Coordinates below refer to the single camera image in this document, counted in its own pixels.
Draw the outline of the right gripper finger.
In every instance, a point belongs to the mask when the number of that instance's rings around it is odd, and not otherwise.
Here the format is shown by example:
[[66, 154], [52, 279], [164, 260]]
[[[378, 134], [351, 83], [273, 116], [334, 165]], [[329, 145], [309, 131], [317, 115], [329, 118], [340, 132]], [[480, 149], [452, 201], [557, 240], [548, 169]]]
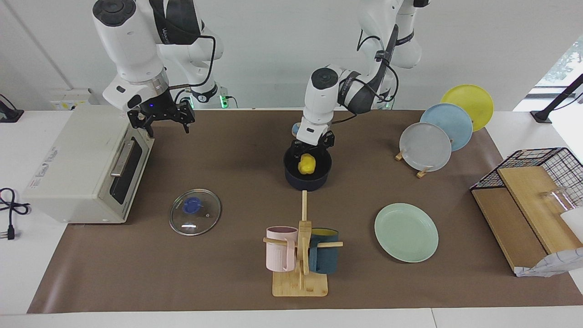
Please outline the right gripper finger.
[[191, 103], [187, 99], [182, 99], [179, 102], [180, 122], [184, 128], [185, 133], [189, 133], [191, 124], [195, 123], [195, 112]]
[[141, 110], [130, 110], [128, 111], [128, 118], [133, 128], [144, 129], [148, 133], [148, 137], [154, 137], [151, 126], [154, 116], [144, 114]]

